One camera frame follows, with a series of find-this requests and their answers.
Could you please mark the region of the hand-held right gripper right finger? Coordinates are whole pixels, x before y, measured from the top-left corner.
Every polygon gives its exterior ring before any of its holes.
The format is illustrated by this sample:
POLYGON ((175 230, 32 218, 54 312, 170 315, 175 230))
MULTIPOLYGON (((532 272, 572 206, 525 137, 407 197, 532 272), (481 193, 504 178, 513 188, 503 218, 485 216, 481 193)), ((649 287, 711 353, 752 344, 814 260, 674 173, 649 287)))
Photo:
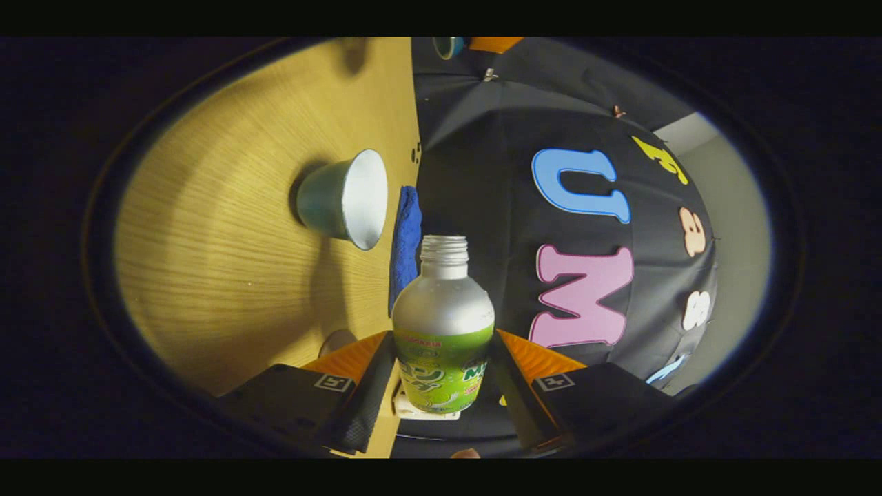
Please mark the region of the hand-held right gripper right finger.
POLYGON ((677 399, 612 363, 586 365, 497 329, 489 370, 529 453, 614 453, 665 423, 677 399))

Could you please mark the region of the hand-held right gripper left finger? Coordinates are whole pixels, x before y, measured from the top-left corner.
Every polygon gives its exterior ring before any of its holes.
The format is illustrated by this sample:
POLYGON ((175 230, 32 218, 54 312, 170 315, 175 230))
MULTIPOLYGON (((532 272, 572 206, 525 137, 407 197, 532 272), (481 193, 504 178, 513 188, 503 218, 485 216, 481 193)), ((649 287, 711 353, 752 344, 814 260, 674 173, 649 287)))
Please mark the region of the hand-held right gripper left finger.
POLYGON ((218 402, 290 448, 366 454, 394 371, 393 334, 383 331, 300 367, 271 365, 218 402))

